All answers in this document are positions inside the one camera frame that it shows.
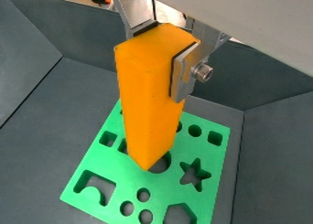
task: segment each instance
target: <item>star-shaped hole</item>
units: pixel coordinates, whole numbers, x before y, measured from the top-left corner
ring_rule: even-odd
[[[193,184],[195,190],[201,192],[202,181],[211,177],[211,174],[201,167],[201,159],[195,158],[191,164],[181,162],[179,165],[185,172],[179,183],[182,185]]]

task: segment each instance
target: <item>dark gray surface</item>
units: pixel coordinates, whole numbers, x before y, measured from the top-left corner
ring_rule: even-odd
[[[64,0],[9,0],[64,57],[115,70],[114,47],[124,41],[116,12]]]
[[[0,128],[62,54],[8,0],[0,0]]]
[[[114,72],[60,61],[0,130],[0,223],[103,223],[59,196],[118,97]],[[186,110],[231,128],[241,125],[241,112],[207,101],[189,98]],[[234,161],[225,164],[215,209],[223,220],[231,211],[235,175],[229,173],[238,140],[239,131],[233,129],[226,160]]]
[[[197,82],[193,95],[248,110],[313,91],[313,78],[256,49],[227,42],[210,56],[211,80]]]
[[[313,223],[313,92],[248,111],[233,224]]]
[[[230,139],[221,174],[219,193],[211,220],[211,224],[229,224],[231,222],[233,215],[244,112],[191,97],[186,101],[185,110],[186,112],[191,112],[194,115],[230,128]]]

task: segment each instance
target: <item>orange rectangular prism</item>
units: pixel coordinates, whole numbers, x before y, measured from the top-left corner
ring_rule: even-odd
[[[128,155],[145,170],[174,143],[183,101],[175,103],[169,94],[171,60],[194,41],[163,24],[115,47]]]

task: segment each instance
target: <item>green shape sorter board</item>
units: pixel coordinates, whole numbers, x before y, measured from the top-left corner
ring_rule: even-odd
[[[143,171],[127,154],[118,101],[62,201],[108,224],[209,224],[229,134],[227,127],[182,113],[174,146]]]

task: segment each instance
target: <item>white panel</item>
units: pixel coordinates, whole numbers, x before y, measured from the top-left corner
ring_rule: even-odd
[[[313,76],[313,0],[158,0]]]

